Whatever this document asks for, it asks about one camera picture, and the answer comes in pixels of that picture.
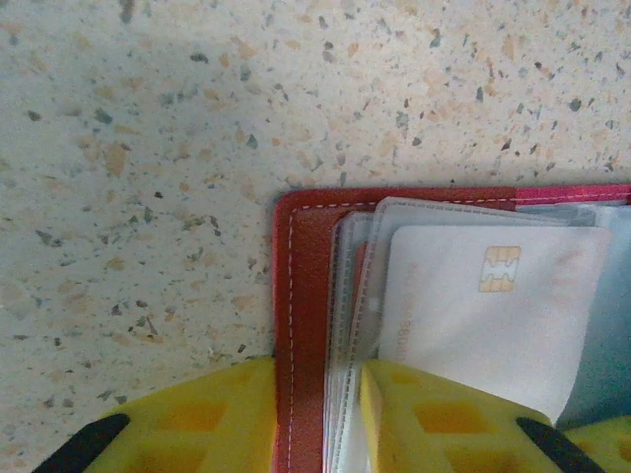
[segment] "red card holder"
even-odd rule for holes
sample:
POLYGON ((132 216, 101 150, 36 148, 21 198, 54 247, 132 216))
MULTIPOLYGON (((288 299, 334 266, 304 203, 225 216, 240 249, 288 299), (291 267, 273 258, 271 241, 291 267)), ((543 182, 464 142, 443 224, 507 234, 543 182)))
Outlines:
POLYGON ((331 233, 352 211, 388 197, 446 201, 502 210, 517 205, 622 200, 631 185, 301 190, 276 207, 273 302, 276 320, 277 473, 322 470, 322 421, 331 233))

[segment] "red leather cover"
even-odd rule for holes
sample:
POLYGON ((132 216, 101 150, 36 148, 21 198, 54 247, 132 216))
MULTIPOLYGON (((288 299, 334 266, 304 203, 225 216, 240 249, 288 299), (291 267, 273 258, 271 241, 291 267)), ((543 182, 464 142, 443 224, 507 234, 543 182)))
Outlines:
POLYGON ((277 473, 322 470, 322 415, 331 232, 355 210, 411 197, 515 210, 516 205, 628 199, 626 184, 546 188, 368 188, 291 192, 276 207, 273 300, 276 316, 277 473))

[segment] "white card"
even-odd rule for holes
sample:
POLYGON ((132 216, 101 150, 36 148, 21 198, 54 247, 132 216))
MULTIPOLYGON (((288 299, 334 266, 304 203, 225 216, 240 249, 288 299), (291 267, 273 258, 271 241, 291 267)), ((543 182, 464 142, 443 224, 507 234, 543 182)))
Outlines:
POLYGON ((379 357, 556 421, 576 378, 608 242, 600 228, 399 229, 379 357))

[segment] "speckled countertop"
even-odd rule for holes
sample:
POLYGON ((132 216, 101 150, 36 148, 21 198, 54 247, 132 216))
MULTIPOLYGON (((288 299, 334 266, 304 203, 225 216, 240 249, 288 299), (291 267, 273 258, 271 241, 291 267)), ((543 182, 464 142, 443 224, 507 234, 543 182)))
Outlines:
POLYGON ((629 0, 0 0, 0 470, 273 345, 282 192, 631 180, 629 0))

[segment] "white stitching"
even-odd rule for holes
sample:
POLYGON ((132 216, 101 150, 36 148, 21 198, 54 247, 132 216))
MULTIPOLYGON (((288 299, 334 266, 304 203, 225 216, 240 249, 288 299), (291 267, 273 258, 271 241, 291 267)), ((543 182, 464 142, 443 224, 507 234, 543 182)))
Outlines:
MULTIPOLYGON (((484 202, 537 202, 542 200, 551 200, 551 199, 562 199, 565 201, 577 199, 577 198, 585 198, 585 199, 594 199, 597 197, 609 197, 609 198, 619 198, 629 197, 629 192, 615 192, 615 193, 602 193, 602 194, 576 194, 576 195, 560 195, 553 197, 528 197, 525 199, 518 199, 515 197, 511 197, 508 199, 473 199, 473 200, 443 200, 442 202, 451 202, 453 204, 479 204, 484 202)), ((289 390, 289 434, 287 437, 287 471, 291 472, 292 467, 292 432, 294 428, 294 316, 292 313, 293 310, 293 298, 294 298, 294 279, 292 273, 292 236, 294 235, 294 215, 299 210, 309 210, 312 208, 323 209, 327 208, 337 208, 337 207, 362 207, 362 206, 371 206, 377 205, 376 201, 373 202, 343 202, 339 204, 318 204, 318 205, 304 205, 299 208, 295 208, 292 210, 289 216, 289 257, 288 257, 288 266, 289 266, 289 364, 290 364, 290 390, 289 390)))

